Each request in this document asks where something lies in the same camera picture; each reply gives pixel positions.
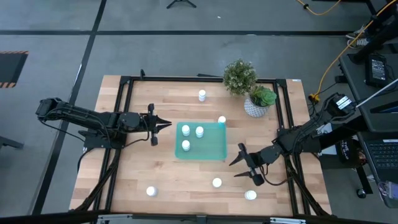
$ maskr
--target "yellow cable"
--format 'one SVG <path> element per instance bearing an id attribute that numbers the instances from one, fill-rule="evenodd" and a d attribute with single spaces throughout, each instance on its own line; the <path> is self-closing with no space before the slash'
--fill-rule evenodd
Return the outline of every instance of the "yellow cable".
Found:
<path id="1" fill-rule="evenodd" d="M 302 2 L 301 0 L 296 0 L 296 1 L 298 1 L 300 4 L 302 4 L 303 6 L 305 6 L 306 4 L 304 3 L 304 2 Z M 323 15 L 325 15 L 326 13 L 328 13 L 328 12 L 330 12 L 335 6 L 337 6 L 337 4 L 339 4 L 341 2 L 341 0 L 338 0 L 330 9 L 328 9 L 328 10 L 326 10 L 325 12 L 323 12 L 323 13 L 316 13 L 316 12 L 313 12 L 308 6 L 305 8 L 305 9 L 307 9 L 308 11 L 310 11 L 312 14 L 314 14 L 314 15 L 316 15 L 316 16 L 323 16 Z"/>
<path id="2" fill-rule="evenodd" d="M 397 0 L 393 0 L 391 1 L 389 4 L 386 4 L 378 13 L 377 16 L 380 15 L 380 13 L 382 13 L 384 10 L 386 10 L 391 4 L 393 4 L 394 2 L 396 2 Z M 361 34 L 373 23 L 373 21 L 370 21 L 365 28 L 363 28 L 361 30 L 361 32 L 355 37 L 355 39 L 353 39 L 349 45 L 337 56 L 337 58 L 329 65 L 329 67 L 326 69 L 326 71 L 324 72 L 322 78 L 321 78 L 321 82 L 319 83 L 319 88 L 317 93 L 313 96 L 314 98 L 319 94 L 319 92 L 321 92 L 321 87 L 322 87 L 322 83 L 323 83 L 323 79 L 325 78 L 326 74 L 329 72 L 330 68 L 336 63 L 336 61 L 343 55 L 344 52 L 346 52 L 346 50 L 353 44 L 355 43 L 358 38 L 361 36 Z"/>

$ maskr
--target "succulent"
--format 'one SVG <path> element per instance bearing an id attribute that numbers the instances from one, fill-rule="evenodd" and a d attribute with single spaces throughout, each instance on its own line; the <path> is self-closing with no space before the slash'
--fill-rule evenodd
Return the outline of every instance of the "succulent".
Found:
<path id="1" fill-rule="evenodd" d="M 276 100 L 276 93 L 264 86 L 255 86 L 249 94 L 251 101 L 256 106 L 269 106 L 274 105 Z"/>
<path id="2" fill-rule="evenodd" d="M 250 62 L 239 59 L 225 68 L 223 83 L 232 95 L 244 95 L 256 81 L 256 71 Z"/>

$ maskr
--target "concrete floor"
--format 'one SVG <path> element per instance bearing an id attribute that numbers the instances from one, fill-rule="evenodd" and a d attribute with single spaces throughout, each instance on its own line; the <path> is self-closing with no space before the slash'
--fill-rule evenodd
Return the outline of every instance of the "concrete floor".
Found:
<path id="1" fill-rule="evenodd" d="M 333 5 L 307 1 L 318 12 Z M 0 30 L 91 30 L 100 2 L 0 2 Z M 315 17 L 293 0 L 193 0 L 196 9 L 176 3 L 167 10 L 169 2 L 108 1 L 99 30 L 355 30 L 370 16 L 365 4 L 355 3 L 341 3 L 327 16 Z M 7 105 L 0 108 L 0 135 L 25 143 L 21 151 L 8 147 L 0 151 L 4 180 L 0 182 L 0 216 L 30 212 L 55 136 L 55 131 L 36 120 L 34 112 L 43 98 L 68 100 L 88 38 L 0 35 L 0 50 L 30 52 L 17 86 L 0 91 L 0 105 Z M 140 69 L 148 76 L 222 75 L 225 66 L 237 58 L 251 61 L 260 77 L 301 79 L 307 95 L 317 90 L 321 75 L 345 46 L 344 37 L 325 36 L 97 35 L 76 105 L 94 108 L 103 75 L 138 75 Z M 339 74 L 334 66 L 324 88 Z M 324 94 L 335 91 L 351 95 L 343 84 Z M 79 129 L 70 125 L 68 131 Z M 65 138 L 43 213 L 68 210 L 81 148 L 78 140 Z M 334 215 L 388 223 L 398 219 L 378 194 L 362 200 L 356 197 L 360 183 L 352 170 L 325 170 L 324 177 Z"/>

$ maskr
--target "teal tray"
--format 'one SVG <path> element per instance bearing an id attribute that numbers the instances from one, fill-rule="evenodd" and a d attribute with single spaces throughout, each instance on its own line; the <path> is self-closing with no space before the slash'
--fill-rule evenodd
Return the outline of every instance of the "teal tray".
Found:
<path id="1" fill-rule="evenodd" d="M 182 134 L 182 126 L 188 125 L 189 136 Z M 197 127 L 203 127 L 203 137 L 197 138 Z M 179 159 L 194 160 L 224 160 L 226 159 L 226 128 L 220 123 L 194 123 L 179 122 L 177 124 L 175 140 L 175 156 Z M 185 152 L 182 149 L 182 141 L 188 140 L 191 148 Z"/>

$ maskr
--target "wooden tabletop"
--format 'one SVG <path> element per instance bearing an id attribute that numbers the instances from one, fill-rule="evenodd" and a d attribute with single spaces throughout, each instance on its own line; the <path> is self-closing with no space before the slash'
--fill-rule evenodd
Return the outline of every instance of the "wooden tabletop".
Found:
<path id="1" fill-rule="evenodd" d="M 113 111 L 120 76 L 104 76 L 95 110 Z M 287 80 L 295 125 L 309 120 L 303 86 L 300 80 Z M 272 89 L 271 84 L 264 86 Z M 206 90 L 206 100 L 198 100 L 199 90 Z M 287 115 L 283 92 L 279 90 L 284 121 Z M 276 107 L 271 106 L 267 115 L 252 118 L 246 114 L 243 97 L 230 96 L 222 83 L 201 82 L 134 82 L 130 111 L 145 113 L 147 105 L 155 104 L 155 113 L 174 125 L 163 129 L 159 145 L 137 142 L 123 149 L 112 201 L 112 212 L 124 213 L 168 213 L 209 215 L 292 215 L 288 185 L 278 187 L 263 184 L 256 187 L 247 177 L 233 177 L 248 170 L 241 161 L 228 164 L 238 155 L 238 143 L 245 143 L 249 152 L 257 152 L 271 145 L 279 127 Z M 219 116 L 226 117 L 228 156 L 225 161 L 182 161 L 177 159 L 175 133 L 178 122 L 217 122 Z M 146 137 L 146 133 L 129 134 L 127 142 Z M 88 196 L 98 181 L 104 149 L 95 149 L 81 162 L 80 171 L 70 208 L 76 208 Z M 311 154 L 302 153 L 305 183 L 318 203 L 327 212 L 329 200 L 319 161 Z M 211 182 L 219 177 L 223 185 L 216 189 Z M 267 178 L 280 182 L 286 178 L 282 157 L 269 166 Z M 156 197 L 146 195 L 146 188 L 155 186 Z M 100 208 L 104 208 L 105 186 Z M 257 199 L 244 198 L 247 190 L 255 190 Z M 299 210 L 301 198 L 296 186 Z"/>

